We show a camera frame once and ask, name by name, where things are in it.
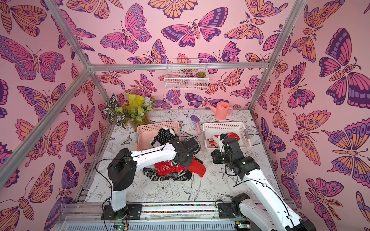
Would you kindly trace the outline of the red penguin sock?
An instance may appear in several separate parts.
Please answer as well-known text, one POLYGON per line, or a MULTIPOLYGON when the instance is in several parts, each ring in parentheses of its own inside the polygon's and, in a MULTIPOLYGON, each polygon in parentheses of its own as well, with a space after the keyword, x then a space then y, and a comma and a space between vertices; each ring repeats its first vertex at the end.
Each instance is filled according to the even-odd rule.
POLYGON ((207 146, 210 148, 219 148, 219 142, 218 137, 211 137, 207 139, 207 146))

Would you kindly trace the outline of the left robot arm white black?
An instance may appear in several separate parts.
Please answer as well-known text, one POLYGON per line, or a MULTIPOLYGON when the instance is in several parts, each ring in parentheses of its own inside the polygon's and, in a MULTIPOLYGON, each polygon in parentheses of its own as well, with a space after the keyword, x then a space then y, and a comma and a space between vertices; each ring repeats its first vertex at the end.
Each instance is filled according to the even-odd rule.
POLYGON ((189 168, 194 155, 200 151, 200 144, 196 138, 180 140, 175 137, 163 145, 142 151, 121 149, 109 160, 108 176, 103 178, 108 182, 110 197, 102 204, 101 220, 126 219, 130 209, 127 205, 127 191, 133 184, 138 171, 162 161, 174 162, 189 168))

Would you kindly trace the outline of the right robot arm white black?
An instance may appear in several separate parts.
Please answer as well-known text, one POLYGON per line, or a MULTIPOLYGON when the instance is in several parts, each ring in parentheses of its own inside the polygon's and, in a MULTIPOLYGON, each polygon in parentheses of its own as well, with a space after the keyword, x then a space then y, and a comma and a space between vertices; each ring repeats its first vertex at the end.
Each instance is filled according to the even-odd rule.
POLYGON ((215 164, 223 164, 241 179, 257 196, 263 209, 255 205, 246 193, 231 199, 235 217, 246 217, 262 231, 315 231, 315 225, 303 220, 278 195, 267 181, 260 166, 252 157, 244 156, 237 138, 226 134, 219 136, 219 149, 211 153, 215 164))

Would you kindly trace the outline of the black pinstripe sock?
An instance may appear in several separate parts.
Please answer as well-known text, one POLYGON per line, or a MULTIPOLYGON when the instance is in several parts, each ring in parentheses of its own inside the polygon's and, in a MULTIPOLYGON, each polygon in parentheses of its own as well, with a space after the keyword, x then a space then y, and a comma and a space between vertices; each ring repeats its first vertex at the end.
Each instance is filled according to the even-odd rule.
POLYGON ((151 141, 151 146, 159 147, 165 145, 168 141, 178 138, 178 135, 174 132, 171 128, 161 128, 157 134, 151 141))

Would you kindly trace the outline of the red snowflake santa sock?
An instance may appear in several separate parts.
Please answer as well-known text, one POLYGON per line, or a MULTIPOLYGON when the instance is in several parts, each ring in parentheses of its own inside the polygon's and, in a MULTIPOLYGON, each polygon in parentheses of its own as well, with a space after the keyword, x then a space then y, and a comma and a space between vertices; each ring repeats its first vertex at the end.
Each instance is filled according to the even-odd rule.
POLYGON ((218 137, 219 141, 229 138, 236 138, 237 140, 240 140, 240 137, 234 132, 222 133, 220 135, 214 135, 213 137, 218 137))

